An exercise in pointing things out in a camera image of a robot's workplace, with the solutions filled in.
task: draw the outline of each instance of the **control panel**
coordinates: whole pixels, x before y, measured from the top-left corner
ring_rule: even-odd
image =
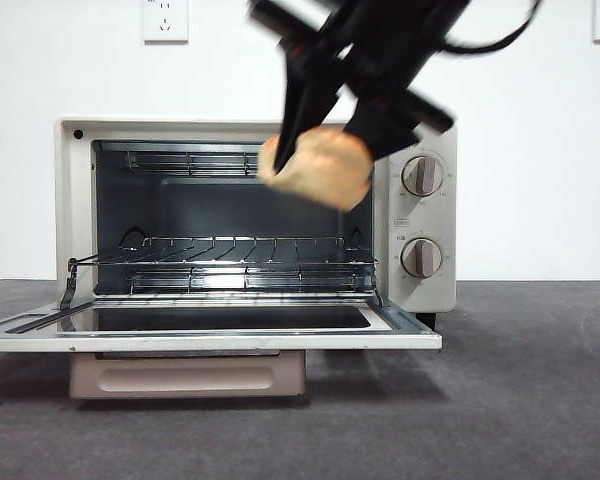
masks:
[[[412,313],[456,301],[456,132],[389,158],[388,295]]]

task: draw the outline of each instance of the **black cable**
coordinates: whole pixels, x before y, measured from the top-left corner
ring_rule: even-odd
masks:
[[[536,16],[538,7],[540,7],[541,3],[542,0],[534,0],[533,7],[531,7],[531,10],[529,11],[529,17],[527,18],[527,21],[524,22],[522,26],[518,28],[515,32],[507,35],[502,40],[499,40],[489,45],[475,46],[456,45],[449,43],[447,40],[444,40],[440,45],[440,50],[443,52],[454,53],[456,55],[479,55],[482,53],[492,53],[497,52],[498,50],[502,50],[503,48],[506,48],[513,42],[515,42],[518,39],[518,37],[522,35],[522,32],[524,32],[527,29],[527,27],[531,24],[531,21]]]

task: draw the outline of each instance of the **oven door hinge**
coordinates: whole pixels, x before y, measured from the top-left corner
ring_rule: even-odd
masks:
[[[380,292],[378,291],[377,287],[373,290],[373,293],[375,295],[376,304],[378,305],[378,307],[384,307],[384,299],[382,298],[382,295],[380,295]]]
[[[64,291],[64,295],[62,295],[62,300],[60,300],[60,310],[66,310],[71,307],[71,300],[73,300],[73,296],[76,293],[76,284],[78,277],[78,265],[76,265],[76,259],[69,259],[69,276],[67,277],[67,288]]]

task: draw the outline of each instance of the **oven window glass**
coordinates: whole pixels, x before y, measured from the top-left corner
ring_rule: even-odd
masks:
[[[61,331],[365,328],[354,306],[94,308],[66,317]]]

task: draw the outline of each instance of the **temperature knob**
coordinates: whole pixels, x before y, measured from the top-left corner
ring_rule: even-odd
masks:
[[[431,156],[412,158],[402,169],[404,188],[419,197],[427,197],[442,185],[444,168]]]
[[[401,261],[409,275],[429,278],[442,265],[442,251],[435,242],[427,238],[416,238],[402,249]]]

